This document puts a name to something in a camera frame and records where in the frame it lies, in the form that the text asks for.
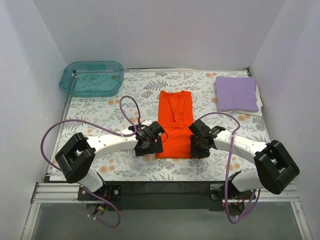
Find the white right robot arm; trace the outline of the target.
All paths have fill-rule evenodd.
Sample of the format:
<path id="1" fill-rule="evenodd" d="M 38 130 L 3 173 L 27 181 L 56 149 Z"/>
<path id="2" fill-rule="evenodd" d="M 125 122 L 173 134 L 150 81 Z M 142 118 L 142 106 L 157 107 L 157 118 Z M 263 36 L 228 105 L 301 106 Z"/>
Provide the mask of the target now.
<path id="1" fill-rule="evenodd" d="M 238 171 L 228 177 L 220 193 L 237 199 L 249 190 L 265 189 L 279 195 L 299 174 L 300 169 L 285 146 L 277 140 L 270 143 L 236 136 L 221 126 L 209 128 L 198 119 L 189 126 L 191 155 L 197 159 L 210 156 L 210 150 L 229 152 L 255 165 L 251 171 Z"/>

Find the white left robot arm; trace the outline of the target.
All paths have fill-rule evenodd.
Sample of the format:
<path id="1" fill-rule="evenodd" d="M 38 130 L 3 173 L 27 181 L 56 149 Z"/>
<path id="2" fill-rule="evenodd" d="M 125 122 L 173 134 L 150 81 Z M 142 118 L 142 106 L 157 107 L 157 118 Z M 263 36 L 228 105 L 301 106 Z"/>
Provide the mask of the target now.
<path id="1" fill-rule="evenodd" d="M 55 160 L 69 184 L 77 183 L 95 200 L 101 200 L 107 193 L 106 184 L 92 168 L 93 161 L 121 151 L 134 151 L 137 157 L 162 153 L 165 134 L 157 121 L 130 126 L 116 134 L 85 137 L 79 132 L 64 144 Z"/>

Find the orange t-shirt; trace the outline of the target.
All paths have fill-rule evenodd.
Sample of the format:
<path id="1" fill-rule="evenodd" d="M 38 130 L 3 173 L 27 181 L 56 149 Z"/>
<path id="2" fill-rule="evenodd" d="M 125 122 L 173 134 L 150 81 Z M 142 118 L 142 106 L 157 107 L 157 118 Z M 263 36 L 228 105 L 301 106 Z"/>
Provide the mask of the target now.
<path id="1" fill-rule="evenodd" d="M 194 122 L 192 94 L 189 91 L 161 91 L 158 106 L 158 123 L 166 134 L 161 138 L 163 152 L 157 159 L 190 159 L 191 131 Z"/>

